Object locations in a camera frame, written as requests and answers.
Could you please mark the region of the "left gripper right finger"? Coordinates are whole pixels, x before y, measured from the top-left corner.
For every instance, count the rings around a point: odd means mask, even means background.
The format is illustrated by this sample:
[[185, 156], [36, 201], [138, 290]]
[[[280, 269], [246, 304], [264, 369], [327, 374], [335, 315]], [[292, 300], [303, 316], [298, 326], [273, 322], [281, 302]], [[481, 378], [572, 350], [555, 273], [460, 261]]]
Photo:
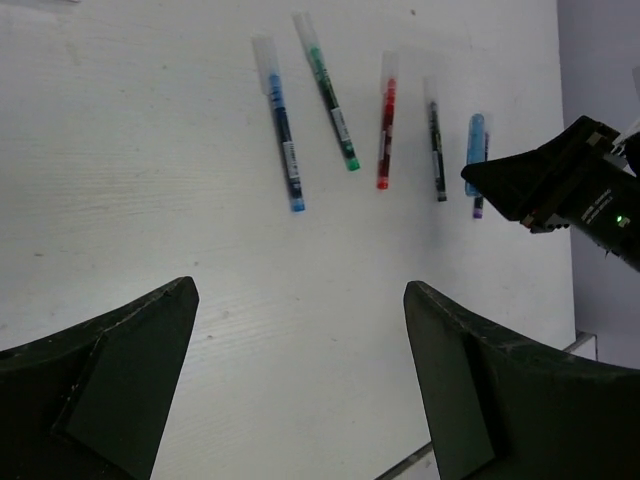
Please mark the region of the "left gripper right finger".
[[635, 479], [639, 373], [549, 347], [410, 282], [406, 327], [444, 479]]

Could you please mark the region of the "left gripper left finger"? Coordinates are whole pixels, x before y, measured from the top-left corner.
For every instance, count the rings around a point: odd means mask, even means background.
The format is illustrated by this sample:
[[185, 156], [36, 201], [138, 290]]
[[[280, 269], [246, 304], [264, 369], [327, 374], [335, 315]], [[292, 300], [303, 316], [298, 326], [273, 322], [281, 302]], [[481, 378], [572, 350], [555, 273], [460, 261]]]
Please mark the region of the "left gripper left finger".
[[2, 478], [150, 478], [198, 305], [180, 277], [2, 351]]

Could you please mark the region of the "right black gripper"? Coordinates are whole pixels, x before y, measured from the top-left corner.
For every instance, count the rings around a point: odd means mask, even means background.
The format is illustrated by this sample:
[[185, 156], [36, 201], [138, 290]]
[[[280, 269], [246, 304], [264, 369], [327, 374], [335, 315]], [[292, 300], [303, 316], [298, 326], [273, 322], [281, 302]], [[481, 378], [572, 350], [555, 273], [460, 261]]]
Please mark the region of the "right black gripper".
[[586, 117], [554, 157], [529, 151], [465, 166], [462, 178], [507, 220], [532, 233], [569, 225], [639, 269], [639, 133], [622, 155], [621, 135]]

